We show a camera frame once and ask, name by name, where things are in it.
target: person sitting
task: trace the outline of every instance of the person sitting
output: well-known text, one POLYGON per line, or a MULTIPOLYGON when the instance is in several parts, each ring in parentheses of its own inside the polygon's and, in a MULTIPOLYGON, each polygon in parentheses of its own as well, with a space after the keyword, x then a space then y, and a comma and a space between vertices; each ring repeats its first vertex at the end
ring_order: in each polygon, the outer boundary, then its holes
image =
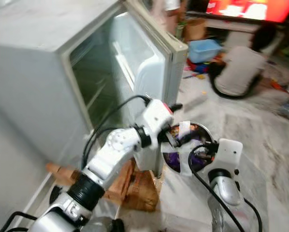
POLYGON ((276 33, 276 25, 266 23, 254 32, 250 47, 235 47, 220 62, 212 62, 208 75, 215 93, 229 99, 248 96, 261 80, 266 64, 261 50, 274 40, 276 33))

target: person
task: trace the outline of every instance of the person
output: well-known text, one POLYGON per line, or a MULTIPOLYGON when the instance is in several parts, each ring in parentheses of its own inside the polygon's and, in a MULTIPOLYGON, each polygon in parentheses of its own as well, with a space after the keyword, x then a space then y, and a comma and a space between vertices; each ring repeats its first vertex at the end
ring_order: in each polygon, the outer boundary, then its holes
POLYGON ((261 80, 266 57, 261 50, 276 36, 276 25, 266 23, 254 32, 251 46, 238 46, 226 54, 220 62, 212 62, 208 75, 216 94, 230 99, 248 96, 261 80))
POLYGON ((175 34, 180 0, 153 0, 151 14, 171 34, 175 34))

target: white wall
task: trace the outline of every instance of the white wall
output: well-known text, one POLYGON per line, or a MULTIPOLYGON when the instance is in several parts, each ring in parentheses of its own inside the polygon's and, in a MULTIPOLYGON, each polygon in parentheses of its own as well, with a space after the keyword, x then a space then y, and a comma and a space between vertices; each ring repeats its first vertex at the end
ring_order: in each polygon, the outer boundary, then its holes
POLYGON ((46 160, 0 112, 0 228, 22 211, 46 176, 46 160))

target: television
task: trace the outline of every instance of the television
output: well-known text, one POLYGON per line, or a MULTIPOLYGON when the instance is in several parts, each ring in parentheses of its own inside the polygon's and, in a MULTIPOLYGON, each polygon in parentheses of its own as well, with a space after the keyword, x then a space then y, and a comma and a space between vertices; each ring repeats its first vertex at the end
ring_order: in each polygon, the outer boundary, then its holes
POLYGON ((282 23, 289 0, 190 0, 188 10, 201 15, 282 23))

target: red screen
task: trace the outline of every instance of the red screen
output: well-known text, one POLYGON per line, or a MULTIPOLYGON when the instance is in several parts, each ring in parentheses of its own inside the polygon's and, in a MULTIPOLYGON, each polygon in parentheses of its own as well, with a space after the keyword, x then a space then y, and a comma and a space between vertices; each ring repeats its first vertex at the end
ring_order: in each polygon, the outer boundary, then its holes
POLYGON ((207 14, 283 22, 289 0, 209 0, 207 14))

